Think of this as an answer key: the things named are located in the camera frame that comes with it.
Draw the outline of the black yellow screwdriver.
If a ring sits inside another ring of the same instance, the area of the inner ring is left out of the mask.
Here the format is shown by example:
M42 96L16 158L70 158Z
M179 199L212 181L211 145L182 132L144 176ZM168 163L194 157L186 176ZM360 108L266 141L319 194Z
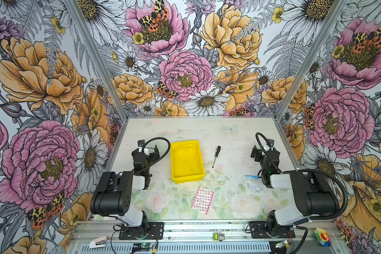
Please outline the black yellow screwdriver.
M217 158L218 158L218 155L219 155L220 151L221 151L221 147L220 147L220 146L217 146L216 151L215 151L215 155L214 155L214 161L213 161L213 164L212 164L212 168L213 168L214 165L215 165L215 162L216 162L216 160L217 160Z

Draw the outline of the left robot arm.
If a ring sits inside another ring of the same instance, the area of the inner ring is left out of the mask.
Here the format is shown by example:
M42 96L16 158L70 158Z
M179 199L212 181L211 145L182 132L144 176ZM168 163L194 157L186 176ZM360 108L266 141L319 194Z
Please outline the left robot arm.
M131 205L132 193L148 189L151 180L149 166L160 158L157 147L138 148L132 153L134 170L105 172L94 191L90 212L93 215L115 218L128 228L146 228L144 211Z

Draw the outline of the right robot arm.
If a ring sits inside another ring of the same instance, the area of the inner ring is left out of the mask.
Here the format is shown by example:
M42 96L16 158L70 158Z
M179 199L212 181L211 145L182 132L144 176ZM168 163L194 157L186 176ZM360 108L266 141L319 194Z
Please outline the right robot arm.
M294 228L319 217L321 220L333 219L340 210L339 201L331 190L326 176L317 171L279 172L280 152L275 149L263 151L253 147L251 157L260 163L257 175L267 189L286 189L293 194L293 200L287 206L272 209L266 221L250 222L247 229L252 238L295 237Z

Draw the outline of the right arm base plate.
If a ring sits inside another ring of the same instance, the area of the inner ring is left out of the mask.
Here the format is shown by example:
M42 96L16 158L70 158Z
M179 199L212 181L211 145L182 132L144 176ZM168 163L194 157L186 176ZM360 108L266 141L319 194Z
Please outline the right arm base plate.
M253 221L248 224L245 229L246 233L251 234L253 239L264 238L295 238L294 229L291 226L279 226L275 225L272 228L264 221Z

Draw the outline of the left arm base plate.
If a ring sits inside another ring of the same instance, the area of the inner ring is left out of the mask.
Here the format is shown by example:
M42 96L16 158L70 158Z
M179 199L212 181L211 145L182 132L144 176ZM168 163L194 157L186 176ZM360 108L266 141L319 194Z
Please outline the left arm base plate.
M164 222L149 222L137 227L124 227L120 230L119 240L162 240Z

